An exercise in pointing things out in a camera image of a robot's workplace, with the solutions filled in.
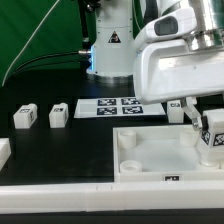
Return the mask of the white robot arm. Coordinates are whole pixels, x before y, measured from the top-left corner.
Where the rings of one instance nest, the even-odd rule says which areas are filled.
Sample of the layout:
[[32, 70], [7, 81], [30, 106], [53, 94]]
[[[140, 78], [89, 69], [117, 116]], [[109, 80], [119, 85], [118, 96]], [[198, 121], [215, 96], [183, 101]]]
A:
[[179, 99], [195, 128], [208, 117], [194, 99], [224, 92], [224, 0], [140, 0], [150, 19], [133, 33], [133, 0], [84, 0], [96, 15], [87, 51], [91, 79], [131, 80], [143, 104]]

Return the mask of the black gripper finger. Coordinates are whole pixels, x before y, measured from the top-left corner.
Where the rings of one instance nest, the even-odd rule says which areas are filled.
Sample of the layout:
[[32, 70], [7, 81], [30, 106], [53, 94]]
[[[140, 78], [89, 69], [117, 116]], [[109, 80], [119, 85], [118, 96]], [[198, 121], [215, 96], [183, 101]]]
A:
[[180, 100], [180, 104], [184, 113], [191, 119], [193, 128], [197, 131], [201, 130], [201, 114], [195, 107], [197, 99], [195, 97], [185, 97]]

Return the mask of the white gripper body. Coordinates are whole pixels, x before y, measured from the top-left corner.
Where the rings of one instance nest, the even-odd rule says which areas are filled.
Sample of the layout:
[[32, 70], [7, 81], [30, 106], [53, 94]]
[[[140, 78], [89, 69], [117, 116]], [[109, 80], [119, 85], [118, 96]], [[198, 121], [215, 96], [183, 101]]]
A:
[[143, 104], [224, 92], [224, 49], [190, 52], [183, 39], [150, 44], [136, 58], [134, 91]]

